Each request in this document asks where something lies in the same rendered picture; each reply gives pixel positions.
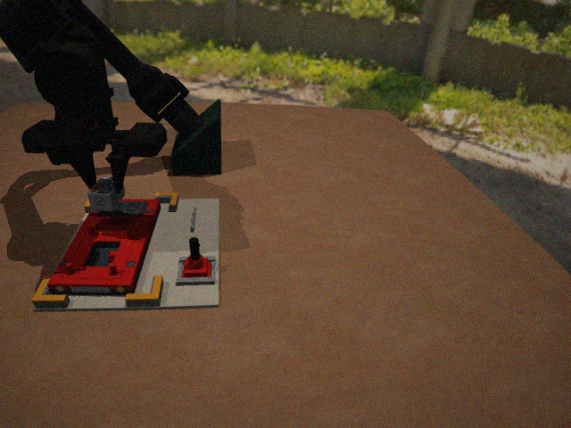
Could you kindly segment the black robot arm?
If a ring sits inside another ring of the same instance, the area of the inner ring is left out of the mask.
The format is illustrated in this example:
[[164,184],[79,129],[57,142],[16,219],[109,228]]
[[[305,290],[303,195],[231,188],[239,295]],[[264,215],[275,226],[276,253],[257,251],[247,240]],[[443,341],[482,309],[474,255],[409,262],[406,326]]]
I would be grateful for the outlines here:
[[[127,80],[139,109],[156,123],[164,118],[181,134],[180,143],[203,124],[205,114],[184,100],[190,91],[140,62],[81,0],[3,0],[0,37],[25,71],[35,70],[38,91],[54,106],[40,143],[55,166],[87,164],[108,143],[103,121],[86,103],[108,83],[104,59]],[[67,111],[79,106],[82,111]]]

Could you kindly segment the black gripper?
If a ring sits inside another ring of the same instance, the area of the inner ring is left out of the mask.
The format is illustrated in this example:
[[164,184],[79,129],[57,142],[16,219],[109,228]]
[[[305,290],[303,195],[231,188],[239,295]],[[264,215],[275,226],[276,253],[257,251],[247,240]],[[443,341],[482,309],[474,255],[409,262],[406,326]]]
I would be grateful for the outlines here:
[[[130,130],[116,130],[119,125],[118,117],[112,114],[111,97],[114,95],[113,87],[97,87],[92,97],[86,102],[94,105],[99,118],[103,121],[108,133],[108,143],[112,152],[105,158],[112,169],[112,182],[116,193],[120,193],[126,175],[129,159],[131,157],[155,157],[167,142],[166,128],[161,123],[137,122]],[[53,119],[54,120],[54,119]],[[37,124],[26,129],[21,141],[26,153],[44,153],[40,141],[53,120],[42,119]],[[94,157],[87,164],[71,166],[77,170],[89,190],[96,183]]]

